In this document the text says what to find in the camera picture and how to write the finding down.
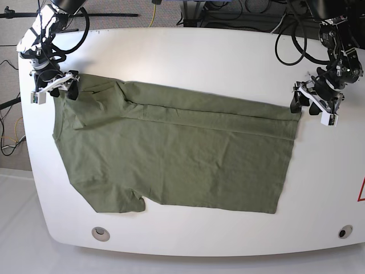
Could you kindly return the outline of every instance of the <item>cable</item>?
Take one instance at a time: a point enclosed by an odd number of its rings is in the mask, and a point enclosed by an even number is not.
[[[12,107],[13,106],[10,106],[10,108],[7,110],[7,112],[5,113],[4,116],[1,115],[1,111],[0,111],[0,118],[4,120],[7,117],[7,115],[9,114],[10,110],[12,109]]]
[[[151,20],[151,22],[150,22],[150,24],[149,24],[149,26],[148,26],[148,27],[151,27],[151,26],[152,26],[153,21],[155,20],[155,15],[156,15],[156,4],[155,4],[155,7],[153,8],[153,16],[152,16],[152,20]]]
[[[14,67],[8,60],[4,60],[4,61],[2,61],[1,63],[0,63],[0,66],[2,65],[2,64],[4,64],[4,63],[8,63],[9,64],[9,66],[11,66],[13,69],[15,69],[15,70],[19,70],[18,68],[16,68],[16,67]]]
[[[81,38],[81,40],[80,40],[80,42],[76,45],[76,46],[74,46],[72,49],[70,49],[70,50],[60,50],[60,53],[62,53],[62,54],[70,54],[70,53],[73,53],[74,51],[76,51],[84,42],[85,42],[85,40],[86,40],[86,37],[87,37],[87,34],[88,34],[88,32],[89,32],[89,29],[90,29],[90,19],[89,19],[89,16],[88,16],[88,14],[87,14],[87,12],[86,12],[86,10],[85,10],[85,8],[81,8],[80,9],[80,11],[81,11],[81,13],[84,15],[84,17],[85,17],[85,21],[86,21],[86,27],[85,27],[85,31],[84,31],[84,34],[83,34],[83,36],[82,36],[82,38]]]
[[[68,27],[72,24],[72,21],[74,20],[74,17],[72,17],[71,18],[71,21],[69,22],[69,24],[67,25],[67,27],[63,30],[63,31],[65,31],[65,30],[67,30],[68,29]]]
[[[279,1],[279,0],[270,0],[271,2],[274,2],[274,3],[278,3],[278,4],[282,4],[282,5],[286,5],[286,2],[285,0],[283,1]]]
[[[286,63],[286,62],[284,62],[282,59],[280,59],[279,54],[278,54],[278,43],[279,43],[280,36],[281,36],[281,35],[282,35],[282,33],[284,32],[284,30],[286,30],[286,29],[288,28],[288,26],[287,26],[287,27],[285,27],[285,28],[284,28],[284,29],[283,29],[283,30],[279,33],[279,35],[278,35],[278,37],[277,37],[277,39],[276,39],[276,42],[275,42],[275,55],[276,55],[276,58],[279,60],[279,62],[280,62],[280,63],[282,63],[283,65],[285,65],[285,66],[294,66],[294,65],[298,64],[301,60],[303,60],[303,58],[304,58],[304,57],[305,57],[305,55],[306,55],[306,51],[307,51],[307,31],[306,31],[306,29],[305,29],[305,27],[304,27],[304,25],[303,25],[302,20],[299,18],[299,16],[298,16],[297,12],[295,11],[295,9],[294,9],[293,5],[291,4],[290,0],[286,0],[286,2],[287,2],[287,5],[288,5],[288,8],[289,8],[289,9],[291,10],[291,12],[293,13],[293,15],[294,15],[295,19],[298,21],[298,23],[299,23],[299,25],[300,25],[300,27],[301,27],[301,29],[302,29],[302,31],[303,31],[303,36],[304,36],[304,48],[303,48],[303,52],[302,52],[301,57],[300,57],[298,60],[296,60],[295,62],[293,62],[293,63]]]
[[[56,72],[58,72],[58,70],[45,70],[45,71],[42,71],[42,72],[38,75],[37,80],[35,81],[35,88],[38,88],[38,81],[39,81],[39,79],[40,79],[40,76],[41,76],[43,73],[46,73],[46,72],[49,72],[49,71],[56,71]]]
[[[303,53],[303,49],[302,49],[301,45],[299,45],[299,43],[297,41],[297,37],[295,36],[295,31],[297,30],[297,27],[298,27],[298,23],[297,22],[294,22],[294,26],[293,26],[293,29],[291,31],[291,40],[293,41],[293,44],[294,44],[295,48],[297,48],[297,50],[302,54]],[[315,59],[314,57],[312,57],[308,53],[305,53],[305,57],[310,62],[315,63],[315,64],[318,64],[318,65],[327,66],[329,64],[329,62],[330,62],[330,61],[323,61],[323,60]]]
[[[183,13],[181,13],[181,18],[180,20],[176,23],[176,26],[182,25],[183,24]]]
[[[229,24],[226,24],[226,23],[220,23],[220,22],[210,22],[208,24],[206,24],[205,27],[209,26],[210,24],[217,24],[217,25],[222,25],[222,26],[226,26],[226,27],[231,27],[233,29],[251,29],[251,30],[255,30],[255,31],[260,31],[262,33],[268,33],[270,32],[271,30],[261,30],[261,29],[258,29],[256,27],[250,27],[250,26],[231,26]]]
[[[215,17],[215,16],[212,16],[212,15],[209,15],[210,17],[214,18],[214,19],[218,19],[218,20],[224,20],[224,21],[233,21],[233,20],[237,20],[239,17],[241,17],[241,15],[244,13],[244,7],[242,5],[242,2],[241,0],[238,0],[238,2],[240,3],[241,5],[241,12],[239,14],[239,16],[235,17],[235,18],[231,18],[231,19],[223,19],[223,18],[218,18],[218,17]]]
[[[1,136],[1,139],[8,139],[13,141],[14,143],[17,143],[18,141],[14,140],[12,137],[8,137],[8,136]]]
[[[229,2],[223,2],[223,4],[220,6],[220,5],[216,5],[214,4],[213,2],[208,2],[209,4],[211,4],[212,6],[216,7],[217,10],[220,10],[221,8],[225,7],[226,5],[229,4]]]
[[[19,142],[18,140],[18,135],[17,135],[17,125],[19,123],[19,121],[23,119],[23,117],[20,117],[16,122],[15,122],[15,126],[14,126],[14,134],[15,134],[15,140],[17,140],[17,142]]]
[[[20,142],[15,142],[15,147],[13,147],[13,150],[9,153],[9,154],[6,154],[3,150],[3,147],[5,146],[4,145],[4,139],[5,139],[5,127],[4,127],[4,123],[2,121],[2,119],[0,119],[0,123],[1,123],[1,126],[2,126],[2,133],[1,133],[1,139],[0,139],[0,150],[1,150],[1,153],[4,155],[4,156],[10,156],[14,153],[15,149],[22,143],[26,140],[26,138],[24,138],[23,140],[21,140]]]
[[[270,33],[274,33],[278,28],[280,28],[280,26],[281,26],[281,24],[283,23],[283,21],[284,21],[284,19],[285,19],[285,17],[286,17],[286,10],[285,10],[285,12],[284,12],[284,15],[283,15],[283,17],[281,18],[281,20],[280,20],[280,22],[279,22],[279,24],[270,32]]]
[[[23,140],[24,140],[24,138],[25,138],[25,137],[26,137],[25,135],[24,135],[23,137],[21,137],[18,143],[23,142]],[[16,144],[15,144],[15,145],[8,144],[8,145],[6,145],[6,146],[2,147],[2,149],[4,150],[5,148],[14,148],[14,147],[16,147],[16,146],[17,146]]]
[[[266,8],[263,11],[260,11],[259,13],[265,13],[265,12],[267,12],[267,10],[270,8],[270,5],[271,5],[271,1],[270,0],[267,0],[267,6],[266,6]],[[250,9],[249,9],[248,0],[245,0],[245,8],[246,8],[246,10],[249,13],[252,13],[252,11],[250,11]]]
[[[213,2],[207,2],[209,5],[209,10],[221,10],[223,7],[227,6],[230,2],[223,2],[222,5],[216,5]]]

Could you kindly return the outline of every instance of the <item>gray carpet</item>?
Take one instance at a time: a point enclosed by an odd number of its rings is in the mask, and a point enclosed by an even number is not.
[[[252,12],[260,12],[267,5],[268,0],[250,0],[249,8]],[[16,12],[32,13],[38,8],[37,0],[0,0],[0,10],[6,6]],[[91,18],[91,29],[111,29],[119,27],[147,27],[151,21],[153,4],[151,0],[89,0],[85,5],[89,13],[138,13],[134,18]],[[239,13],[241,6],[238,0],[225,6],[222,11]],[[273,3],[269,13],[282,14],[282,5]],[[176,1],[163,1],[157,7],[153,27],[175,27],[180,19],[180,7]],[[0,45],[16,45],[23,37],[26,30],[33,23],[34,18],[0,19]],[[75,18],[70,29],[83,30],[84,19]],[[8,59],[13,65],[18,66],[18,55],[14,47],[0,47],[0,62]],[[19,93],[18,73],[7,64],[0,67],[0,103],[16,97]],[[22,116],[21,105],[13,107],[5,119],[6,135],[14,136],[14,123]],[[23,123],[19,123],[18,136],[24,134]],[[0,167],[19,170],[31,170],[26,143],[23,143],[13,155],[5,157],[0,154]]]

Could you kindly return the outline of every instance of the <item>green t-shirt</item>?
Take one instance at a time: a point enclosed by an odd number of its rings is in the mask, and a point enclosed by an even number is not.
[[[81,75],[55,98],[54,139],[96,212],[159,204],[275,213],[300,114],[286,107]]]

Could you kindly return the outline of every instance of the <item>round grommet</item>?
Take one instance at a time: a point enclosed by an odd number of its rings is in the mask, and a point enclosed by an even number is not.
[[[102,227],[95,227],[91,231],[92,236],[98,241],[108,241],[110,239],[110,234]]]
[[[352,230],[354,230],[354,228],[351,225],[345,225],[338,232],[338,238],[340,238],[340,239],[346,239],[347,237],[349,237],[351,235]]]

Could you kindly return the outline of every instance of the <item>white table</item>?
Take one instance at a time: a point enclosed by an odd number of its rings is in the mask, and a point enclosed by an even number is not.
[[[59,35],[69,49],[81,33]],[[316,65],[281,65],[276,35],[215,29],[91,31],[67,57],[63,70],[138,80],[289,106],[292,86]],[[326,49],[309,41],[309,53]],[[298,58],[289,37],[279,44],[286,61]],[[365,64],[365,53],[359,51]],[[40,204],[51,236],[61,242],[113,251],[175,256],[247,256],[338,247],[365,241],[365,79],[346,89],[338,127],[326,127],[305,109],[275,215],[159,205],[145,198],[142,213],[96,213],[70,185],[52,138],[54,105],[30,104],[34,84],[28,61],[19,60],[27,142]],[[338,238],[345,225],[354,227]],[[99,242],[94,227],[111,238]]]

